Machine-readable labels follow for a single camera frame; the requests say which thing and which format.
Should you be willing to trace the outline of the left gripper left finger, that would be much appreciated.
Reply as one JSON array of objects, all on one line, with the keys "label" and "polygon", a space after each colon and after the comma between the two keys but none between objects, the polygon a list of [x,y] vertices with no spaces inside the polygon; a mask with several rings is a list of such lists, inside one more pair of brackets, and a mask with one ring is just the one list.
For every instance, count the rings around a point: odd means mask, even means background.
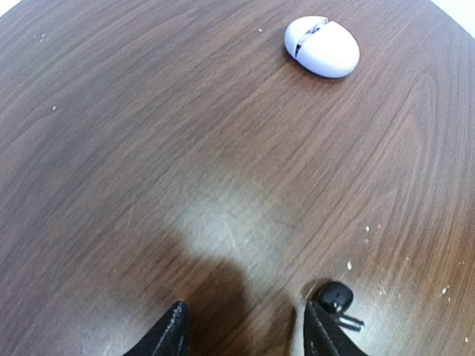
[{"label": "left gripper left finger", "polygon": [[125,356],[189,355],[189,309],[177,301]]}]

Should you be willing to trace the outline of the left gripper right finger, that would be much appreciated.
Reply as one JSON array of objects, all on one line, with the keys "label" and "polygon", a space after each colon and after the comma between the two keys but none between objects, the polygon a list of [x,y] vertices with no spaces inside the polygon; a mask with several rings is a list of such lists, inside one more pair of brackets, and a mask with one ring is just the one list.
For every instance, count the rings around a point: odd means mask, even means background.
[{"label": "left gripper right finger", "polygon": [[367,356],[317,303],[306,304],[303,330],[305,356]]}]

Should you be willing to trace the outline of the black earbud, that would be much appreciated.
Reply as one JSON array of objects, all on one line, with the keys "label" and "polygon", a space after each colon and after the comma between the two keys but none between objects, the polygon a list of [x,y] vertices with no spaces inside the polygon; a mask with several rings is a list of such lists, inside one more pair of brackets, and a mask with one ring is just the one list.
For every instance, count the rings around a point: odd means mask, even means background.
[{"label": "black earbud", "polygon": [[362,320],[346,315],[354,300],[353,291],[341,282],[331,281],[320,287],[317,302],[338,326],[354,332],[362,332]]}]

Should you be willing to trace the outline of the lilac earbud charging case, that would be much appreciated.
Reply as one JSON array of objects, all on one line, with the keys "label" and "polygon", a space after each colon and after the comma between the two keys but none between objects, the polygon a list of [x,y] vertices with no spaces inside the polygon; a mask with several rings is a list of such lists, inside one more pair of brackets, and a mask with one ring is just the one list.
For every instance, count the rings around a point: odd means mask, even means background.
[{"label": "lilac earbud charging case", "polygon": [[323,16],[304,16],[292,21],[285,30],[284,46],[300,66],[329,79],[350,75],[360,60],[353,35]]}]

